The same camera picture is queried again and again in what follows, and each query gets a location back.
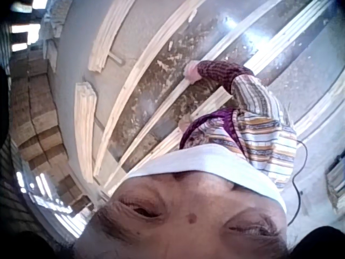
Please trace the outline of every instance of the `striped shirt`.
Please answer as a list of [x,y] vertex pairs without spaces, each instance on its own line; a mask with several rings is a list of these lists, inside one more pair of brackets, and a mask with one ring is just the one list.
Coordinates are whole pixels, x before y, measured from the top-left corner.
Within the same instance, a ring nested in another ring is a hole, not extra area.
[[197,70],[203,78],[222,84],[238,107],[195,120],[183,134],[180,149],[210,143],[222,145],[283,189],[293,170],[296,132],[282,104],[243,66],[202,61]]

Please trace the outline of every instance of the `stacked wooden blocks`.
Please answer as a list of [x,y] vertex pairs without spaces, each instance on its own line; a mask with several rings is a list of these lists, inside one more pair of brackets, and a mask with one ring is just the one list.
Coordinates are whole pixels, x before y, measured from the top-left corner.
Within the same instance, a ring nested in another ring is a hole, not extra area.
[[72,205],[82,197],[82,191],[70,175],[64,177],[57,185],[57,194],[66,205]]
[[46,74],[12,83],[12,139],[35,175],[67,161]]
[[93,182],[92,136],[97,96],[88,82],[75,86],[74,128],[78,159],[84,179]]
[[17,145],[35,136],[30,116],[29,82],[27,78],[12,81],[11,91],[12,125],[11,136]]
[[58,125],[58,117],[47,75],[30,78],[30,114],[37,133]]
[[338,161],[326,174],[328,197],[335,213],[345,213],[345,158]]

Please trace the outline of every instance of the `wire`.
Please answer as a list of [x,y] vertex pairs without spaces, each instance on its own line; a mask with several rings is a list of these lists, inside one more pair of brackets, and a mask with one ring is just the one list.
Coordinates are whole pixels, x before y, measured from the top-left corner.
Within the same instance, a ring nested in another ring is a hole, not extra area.
[[308,148],[307,148],[307,146],[302,141],[297,140],[297,142],[301,143],[303,145],[303,147],[306,149],[306,158],[304,159],[304,163],[303,163],[301,169],[299,169],[299,171],[292,177],[292,185],[293,185],[293,187],[295,188],[295,190],[297,192],[298,206],[297,206],[297,210],[296,210],[295,215],[290,220],[290,222],[289,222],[289,224],[287,226],[290,226],[294,222],[294,220],[296,219],[296,217],[297,217],[297,215],[298,215],[298,213],[300,212],[300,209],[301,209],[301,194],[298,191],[297,186],[295,184],[295,178],[296,178],[297,175],[299,175],[302,172],[302,170],[306,166],[306,163],[307,163],[307,160],[308,160]]

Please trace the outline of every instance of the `sleeve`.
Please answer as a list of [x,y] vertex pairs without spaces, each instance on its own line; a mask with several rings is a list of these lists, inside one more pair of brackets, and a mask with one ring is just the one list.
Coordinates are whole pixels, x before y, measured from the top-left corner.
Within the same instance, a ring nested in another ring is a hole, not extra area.
[[241,110],[292,126],[282,104],[250,69],[224,61],[201,61],[198,64],[198,73],[222,84],[229,94],[233,95]]

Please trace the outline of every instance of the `hand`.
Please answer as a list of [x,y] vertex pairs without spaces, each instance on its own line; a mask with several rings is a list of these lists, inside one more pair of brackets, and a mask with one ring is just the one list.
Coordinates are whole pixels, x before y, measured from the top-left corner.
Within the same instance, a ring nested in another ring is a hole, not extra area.
[[192,117],[191,115],[188,113],[186,115],[184,115],[181,120],[178,122],[178,128],[182,131],[182,133],[184,133],[189,125],[192,123]]
[[198,73],[198,64],[200,61],[192,60],[190,61],[184,69],[184,77],[194,84],[196,81],[199,81],[202,77]]

